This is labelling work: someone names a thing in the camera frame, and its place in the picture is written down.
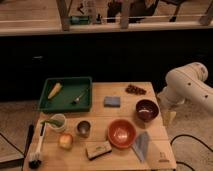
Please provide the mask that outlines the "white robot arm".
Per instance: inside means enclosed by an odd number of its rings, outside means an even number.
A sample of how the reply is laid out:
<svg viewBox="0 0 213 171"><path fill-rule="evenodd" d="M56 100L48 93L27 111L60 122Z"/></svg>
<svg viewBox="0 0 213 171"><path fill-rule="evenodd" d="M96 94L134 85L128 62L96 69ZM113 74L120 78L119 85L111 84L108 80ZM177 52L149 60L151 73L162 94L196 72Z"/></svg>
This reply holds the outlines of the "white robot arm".
<svg viewBox="0 0 213 171"><path fill-rule="evenodd" d="M157 94L165 126L170 125L175 118L174 108L185 100L190 100L213 114L213 88L205 84L207 78L208 70L200 62L174 68L166 74L166 86Z"/></svg>

